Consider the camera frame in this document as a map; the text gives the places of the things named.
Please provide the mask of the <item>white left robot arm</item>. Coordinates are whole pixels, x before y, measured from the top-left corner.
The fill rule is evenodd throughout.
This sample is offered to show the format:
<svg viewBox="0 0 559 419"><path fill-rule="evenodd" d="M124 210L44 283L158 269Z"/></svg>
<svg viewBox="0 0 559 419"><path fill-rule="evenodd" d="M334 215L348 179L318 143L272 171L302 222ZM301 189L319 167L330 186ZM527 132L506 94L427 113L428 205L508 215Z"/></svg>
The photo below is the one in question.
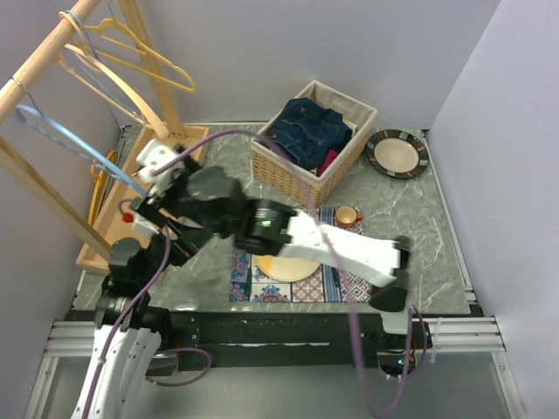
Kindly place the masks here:
<svg viewBox="0 0 559 419"><path fill-rule="evenodd" d="M210 240L202 228L170 222L147 246L113 243L95 311L93 349L74 418L129 418L157 351L174 343L170 312L151 306L149 287L169 266L182 266Z"/></svg>

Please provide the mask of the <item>yellow plastic hanger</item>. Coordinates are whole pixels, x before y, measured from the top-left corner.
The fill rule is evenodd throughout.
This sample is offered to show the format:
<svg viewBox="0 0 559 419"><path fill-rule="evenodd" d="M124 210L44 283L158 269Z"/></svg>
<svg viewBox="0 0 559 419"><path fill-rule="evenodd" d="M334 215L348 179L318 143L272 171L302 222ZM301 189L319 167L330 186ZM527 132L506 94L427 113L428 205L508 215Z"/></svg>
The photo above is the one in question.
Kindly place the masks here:
<svg viewBox="0 0 559 419"><path fill-rule="evenodd" d="M129 37L133 43L135 44L134 46L131 45L127 45L122 43L121 41L118 41L114 38L110 38L106 35L107 31L118 31L121 32L123 35ZM162 75L155 73L154 71L150 71L147 70L143 67L139 67L138 65L134 65L131 64L123 59L120 59L118 57L112 56L110 54L107 54L105 52L102 52L100 50L96 50L96 53L98 56L103 57L103 58L107 58L117 64L120 65L124 65L130 69L133 69L137 72L143 73L147 76L149 76L150 78L159 80L161 82L167 83L170 86L173 86L174 88L177 88L179 90L182 90L184 92L187 93L195 93L197 91L197 85L195 83L195 81L193 80L193 78L180 66L175 65L173 62L171 62L169 59L167 59L166 57L164 57L163 55L161 55L159 52L157 52L156 50L152 49L151 47L147 46L144 42L142 42L139 37L132 31L130 30L124 23L122 23L121 21L113 18L113 17L108 17L108 18L104 18L99 24L97 25L85 25L84 26L84 32L89 33L89 32L95 32L100 38L106 40L109 43L112 43L114 45L118 45L122 48L125 48L127 50L136 52L139 54L139 56L141 58L153 58L156 62L162 63L164 65L166 65L167 67L169 67L171 70L173 70L174 72L178 73L181 77L183 77L184 79L187 80L187 84L181 84L178 83L172 79L167 79L165 77L163 77Z"/></svg>

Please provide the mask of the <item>light blue wide hanger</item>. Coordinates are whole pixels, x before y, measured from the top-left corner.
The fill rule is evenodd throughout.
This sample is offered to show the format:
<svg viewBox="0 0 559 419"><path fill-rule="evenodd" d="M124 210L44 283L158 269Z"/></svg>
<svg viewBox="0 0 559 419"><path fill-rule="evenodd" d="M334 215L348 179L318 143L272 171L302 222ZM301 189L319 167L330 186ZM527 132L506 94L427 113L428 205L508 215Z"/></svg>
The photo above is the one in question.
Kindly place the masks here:
<svg viewBox="0 0 559 419"><path fill-rule="evenodd" d="M69 150L75 155L93 164L96 168L99 168L102 172L109 174L115 180L125 183L129 188L139 193L141 196L146 194L145 188L143 188L130 175L127 175L115 163L109 161L108 158L106 158L106 156L104 156L97 149L93 148L86 141L82 140L73 131L61 125L60 123L58 123L57 121L49 117L48 115L41 113L36 108L27 105L17 105L14 114L19 122L27 125L28 127L33 128L34 130L43 134L45 137L55 141L63 148ZM39 127L31 123L29 119L25 116L26 114L32 115L42 120L50 128L53 128L56 132L66 137L68 143L63 142L61 139L59 139L53 134L50 134L42 127Z"/></svg>

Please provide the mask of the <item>magenta pleated skirt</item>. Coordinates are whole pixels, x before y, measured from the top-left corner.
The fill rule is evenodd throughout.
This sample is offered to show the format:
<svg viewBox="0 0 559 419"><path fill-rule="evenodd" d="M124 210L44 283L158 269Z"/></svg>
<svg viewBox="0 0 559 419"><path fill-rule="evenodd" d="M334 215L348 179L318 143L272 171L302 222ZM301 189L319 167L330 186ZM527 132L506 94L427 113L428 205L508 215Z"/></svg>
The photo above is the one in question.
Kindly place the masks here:
<svg viewBox="0 0 559 419"><path fill-rule="evenodd" d="M326 157L322 164L317 168L316 175L318 177L322 176L322 174L328 169L328 167L333 163L339 153L333 149L328 150Z"/></svg>

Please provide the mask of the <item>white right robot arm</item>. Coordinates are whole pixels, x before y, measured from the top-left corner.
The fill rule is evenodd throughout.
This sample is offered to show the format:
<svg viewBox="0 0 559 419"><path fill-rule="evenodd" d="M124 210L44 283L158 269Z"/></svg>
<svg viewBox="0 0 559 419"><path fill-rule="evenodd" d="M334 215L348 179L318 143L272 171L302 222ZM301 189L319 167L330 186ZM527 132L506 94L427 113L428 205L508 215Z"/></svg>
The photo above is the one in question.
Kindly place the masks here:
<svg viewBox="0 0 559 419"><path fill-rule="evenodd" d="M179 217L191 219L195 226L178 228L178 236L187 242L232 237L237 248L252 255L300 258L338 268L369 282L371 307L385 313L407 309L411 252L405 237L365 237L319 223L302 209L251 198L220 167L177 164L162 172L142 164L139 177L149 188L134 202L134 211L159 227Z"/></svg>

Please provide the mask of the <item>pastel floral skirt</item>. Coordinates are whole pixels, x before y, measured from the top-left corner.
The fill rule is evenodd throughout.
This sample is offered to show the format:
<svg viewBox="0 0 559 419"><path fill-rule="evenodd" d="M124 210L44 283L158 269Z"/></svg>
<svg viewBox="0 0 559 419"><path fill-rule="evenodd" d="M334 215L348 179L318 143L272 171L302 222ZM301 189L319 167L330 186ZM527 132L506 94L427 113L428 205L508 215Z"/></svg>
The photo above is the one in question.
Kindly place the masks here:
<svg viewBox="0 0 559 419"><path fill-rule="evenodd" d="M356 131L357 131L358 126L354 122L351 122L351 121L349 121L345 118L342 119L342 122L350 129L351 136L354 136Z"/></svg>

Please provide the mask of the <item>blue wire hanger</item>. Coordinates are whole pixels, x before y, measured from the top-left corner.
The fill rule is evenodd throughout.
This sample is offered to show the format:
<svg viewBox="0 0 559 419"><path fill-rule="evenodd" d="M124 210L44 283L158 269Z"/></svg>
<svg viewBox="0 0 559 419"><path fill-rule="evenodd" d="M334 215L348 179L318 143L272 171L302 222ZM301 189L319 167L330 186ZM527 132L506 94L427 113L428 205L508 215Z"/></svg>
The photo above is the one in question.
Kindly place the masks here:
<svg viewBox="0 0 559 419"><path fill-rule="evenodd" d="M117 109L121 110L133 120L141 123L143 126L152 128L152 125L148 122L146 116L141 112L141 110L147 109L152 116L156 116L156 114L132 87L130 87L117 74L115 74L112 70L110 70L96 58L96 50L93 48L91 39L82 29L82 24L78 16L73 11L66 10L59 12L59 18L64 18L70 25L73 26L74 30L79 35L81 40L84 42L87 41L90 44L90 51L88 51L86 46L83 44L74 44L73 42L65 44L64 50L59 54L59 63L75 78L77 78L79 81L99 94L101 98L105 99L107 102L111 103ZM69 64L69 61L66 58L68 57L70 52L73 53L76 59L80 61L79 67L95 82L96 87L94 87L87 80L83 79L74 68L74 66ZM93 76L93 72L98 72L109 77L111 81L115 83L128 96L128 98L134 102L135 105L138 106L139 113L136 113L127 106L124 106L115 95L113 95Z"/></svg>

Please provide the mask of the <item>dark denim skirt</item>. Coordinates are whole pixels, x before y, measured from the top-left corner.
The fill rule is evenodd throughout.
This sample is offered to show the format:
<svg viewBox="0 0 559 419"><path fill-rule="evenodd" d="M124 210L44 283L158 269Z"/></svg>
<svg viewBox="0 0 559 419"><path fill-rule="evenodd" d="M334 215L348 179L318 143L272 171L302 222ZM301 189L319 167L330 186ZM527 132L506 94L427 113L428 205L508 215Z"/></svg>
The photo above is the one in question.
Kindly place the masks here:
<svg viewBox="0 0 559 419"><path fill-rule="evenodd" d="M328 152L340 152L353 132L342 114L308 98L289 100L273 121L268 138L291 162L305 170L318 168Z"/></svg>

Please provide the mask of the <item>orange plastic hanger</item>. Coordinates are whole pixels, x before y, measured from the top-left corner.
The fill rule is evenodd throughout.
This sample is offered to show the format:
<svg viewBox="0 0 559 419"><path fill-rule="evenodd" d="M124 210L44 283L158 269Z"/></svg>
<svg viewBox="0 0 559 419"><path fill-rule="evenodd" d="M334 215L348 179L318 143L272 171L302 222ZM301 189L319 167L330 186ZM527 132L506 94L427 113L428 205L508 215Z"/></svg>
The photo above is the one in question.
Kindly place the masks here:
<svg viewBox="0 0 559 419"><path fill-rule="evenodd" d="M93 193L88 212L88 222L93 225L100 213L111 176L94 163L91 165L91 175L93 177Z"/></svg>

